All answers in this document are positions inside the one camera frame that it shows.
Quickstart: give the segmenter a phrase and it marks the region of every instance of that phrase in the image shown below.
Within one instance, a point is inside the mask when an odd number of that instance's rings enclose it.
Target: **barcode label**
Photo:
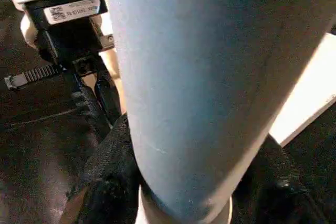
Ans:
[[[53,21],[59,21],[62,19],[66,19],[65,13],[63,12],[63,7],[52,7],[50,9],[51,16],[53,18]]]
[[[100,0],[82,0],[45,8],[44,14],[46,15],[49,24],[54,25],[98,14],[99,9]]]

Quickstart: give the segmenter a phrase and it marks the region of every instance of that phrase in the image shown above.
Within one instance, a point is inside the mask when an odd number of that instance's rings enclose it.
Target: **dark surface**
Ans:
[[[301,182],[331,223],[336,222],[336,104],[286,147]]]
[[[22,16],[0,0],[0,222],[51,224],[97,142],[63,77],[7,90],[5,76],[46,64],[24,42]]]

